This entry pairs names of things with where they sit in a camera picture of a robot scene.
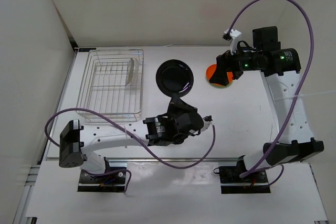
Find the black plate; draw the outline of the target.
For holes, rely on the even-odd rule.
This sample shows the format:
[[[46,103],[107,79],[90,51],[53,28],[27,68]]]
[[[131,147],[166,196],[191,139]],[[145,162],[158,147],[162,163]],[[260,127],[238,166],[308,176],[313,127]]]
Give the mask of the black plate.
[[[155,80],[159,90],[168,97],[183,97],[194,84],[191,68],[177,59],[163,62],[156,71]]]

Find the clear textured glass plate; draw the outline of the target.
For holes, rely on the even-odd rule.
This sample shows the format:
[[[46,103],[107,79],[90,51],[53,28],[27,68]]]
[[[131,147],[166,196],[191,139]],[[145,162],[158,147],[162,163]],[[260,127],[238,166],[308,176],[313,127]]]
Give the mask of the clear textured glass plate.
[[[131,58],[128,62],[128,66],[127,66],[127,76],[126,76],[126,80],[125,80],[125,84],[129,85],[132,82],[133,79],[133,73],[134,73],[134,59]]]

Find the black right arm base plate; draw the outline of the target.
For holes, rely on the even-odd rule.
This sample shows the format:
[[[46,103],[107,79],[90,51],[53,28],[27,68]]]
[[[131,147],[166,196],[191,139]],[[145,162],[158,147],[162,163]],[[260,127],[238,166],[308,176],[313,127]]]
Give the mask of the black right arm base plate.
[[[213,173],[220,178],[221,194],[269,194],[270,186],[265,170],[240,178],[236,167],[219,166]]]

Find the orange plate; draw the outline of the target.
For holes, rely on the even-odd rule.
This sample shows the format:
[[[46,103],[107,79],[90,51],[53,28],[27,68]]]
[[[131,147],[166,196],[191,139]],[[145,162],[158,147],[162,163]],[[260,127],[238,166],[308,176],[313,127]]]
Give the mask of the orange plate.
[[[212,75],[214,74],[215,70],[216,70],[216,64],[210,65],[206,69],[206,79],[207,79],[208,82],[209,82],[210,78],[212,77]],[[228,77],[228,82],[229,82],[228,85],[230,85],[232,83],[232,81],[233,81],[233,74],[232,74],[232,72],[228,72],[227,73],[227,77]]]

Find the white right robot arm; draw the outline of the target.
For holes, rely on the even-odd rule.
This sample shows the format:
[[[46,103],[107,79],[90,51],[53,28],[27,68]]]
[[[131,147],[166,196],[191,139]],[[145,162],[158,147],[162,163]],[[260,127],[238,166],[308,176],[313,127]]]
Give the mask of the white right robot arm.
[[[300,90],[306,73],[301,73],[297,51],[282,49],[276,26],[253,30],[253,45],[241,39],[241,32],[228,29],[223,38],[230,49],[217,56],[216,69],[209,81],[227,86],[244,72],[260,72],[278,123],[278,134],[262,150],[245,155],[237,163],[236,177],[247,182],[255,172],[286,163],[306,161],[323,152],[324,143],[314,138],[305,112]]]

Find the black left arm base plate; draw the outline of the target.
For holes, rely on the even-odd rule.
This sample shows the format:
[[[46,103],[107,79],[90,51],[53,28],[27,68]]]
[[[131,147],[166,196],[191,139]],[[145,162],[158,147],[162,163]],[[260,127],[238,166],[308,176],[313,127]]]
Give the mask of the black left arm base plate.
[[[125,192],[126,167],[110,167],[117,173],[103,176],[92,176],[81,170],[78,181],[78,192],[123,193]]]

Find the green plate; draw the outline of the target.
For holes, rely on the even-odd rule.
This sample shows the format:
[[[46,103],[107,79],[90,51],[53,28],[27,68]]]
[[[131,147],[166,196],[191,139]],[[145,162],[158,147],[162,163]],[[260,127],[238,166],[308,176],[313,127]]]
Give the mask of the green plate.
[[[224,88],[228,88],[230,87],[233,82],[231,81],[228,85],[221,85],[221,84],[217,84],[217,83],[209,83],[212,87],[215,87],[215,88],[220,88],[220,89],[224,89]]]

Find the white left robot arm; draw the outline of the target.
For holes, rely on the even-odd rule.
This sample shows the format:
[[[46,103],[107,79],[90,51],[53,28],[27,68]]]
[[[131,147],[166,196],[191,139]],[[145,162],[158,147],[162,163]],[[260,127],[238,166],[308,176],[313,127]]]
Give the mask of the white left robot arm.
[[[179,145],[208,129],[211,116],[201,117],[197,108],[174,96],[167,112],[135,123],[97,126],[71,120],[60,134],[59,166],[82,167],[98,182],[110,176],[105,158],[97,150],[127,146]]]

